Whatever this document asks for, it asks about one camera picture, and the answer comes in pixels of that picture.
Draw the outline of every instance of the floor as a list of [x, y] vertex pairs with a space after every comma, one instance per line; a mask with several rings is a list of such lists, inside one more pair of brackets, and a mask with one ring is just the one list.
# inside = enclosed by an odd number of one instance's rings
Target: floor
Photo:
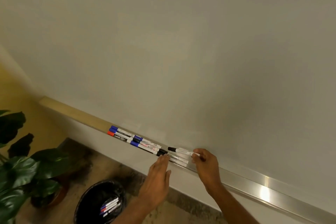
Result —
[[[93, 184], [104, 179], [117, 179], [126, 189], [128, 198], [136, 197], [145, 180], [140, 174], [98, 152], [67, 139], [61, 149], [70, 154], [70, 189], [61, 204], [52, 208], [35, 209], [29, 201], [21, 208], [17, 224], [72, 224], [77, 203]], [[143, 224], [212, 224], [226, 223], [221, 212], [210, 208], [170, 188], [165, 202], [153, 210]]]

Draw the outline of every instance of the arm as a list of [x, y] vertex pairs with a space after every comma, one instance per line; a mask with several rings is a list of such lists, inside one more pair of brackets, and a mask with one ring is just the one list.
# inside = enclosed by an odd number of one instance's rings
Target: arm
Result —
[[167, 196], [171, 171], [167, 170], [170, 157], [160, 156], [150, 167], [139, 196], [132, 200], [113, 224], [141, 224]]
[[199, 178], [209, 195], [216, 201], [229, 224], [258, 224], [252, 215], [231, 195], [221, 183], [218, 161], [205, 149], [195, 149], [192, 155]]

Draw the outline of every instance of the person's right arm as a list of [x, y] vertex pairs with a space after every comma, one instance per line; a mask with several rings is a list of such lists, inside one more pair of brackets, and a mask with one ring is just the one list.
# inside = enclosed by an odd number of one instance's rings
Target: person's right arm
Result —
[[231, 195], [221, 183], [218, 161], [205, 149], [195, 149], [192, 161], [205, 189], [216, 201], [229, 224], [259, 224], [252, 215]]

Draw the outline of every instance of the black trash bag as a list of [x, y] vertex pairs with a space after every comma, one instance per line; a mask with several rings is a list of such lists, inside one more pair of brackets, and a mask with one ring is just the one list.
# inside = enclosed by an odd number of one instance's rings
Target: black trash bag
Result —
[[[107, 216], [100, 214], [100, 209], [106, 202], [119, 198], [120, 206]], [[123, 186], [114, 180], [104, 180], [92, 185], [82, 195], [76, 207], [74, 224], [107, 224], [112, 222], [126, 207], [126, 192]]]

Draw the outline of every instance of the hand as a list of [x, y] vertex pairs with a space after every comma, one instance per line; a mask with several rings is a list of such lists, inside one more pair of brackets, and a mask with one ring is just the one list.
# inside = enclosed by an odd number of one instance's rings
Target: hand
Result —
[[149, 168], [145, 182], [140, 188], [138, 199], [148, 206], [148, 213], [155, 209], [167, 196], [171, 171], [167, 170], [170, 156], [161, 155]]
[[200, 156], [193, 154], [192, 162], [196, 164], [198, 176], [211, 195], [222, 187], [217, 158], [206, 149], [195, 149], [194, 152]]

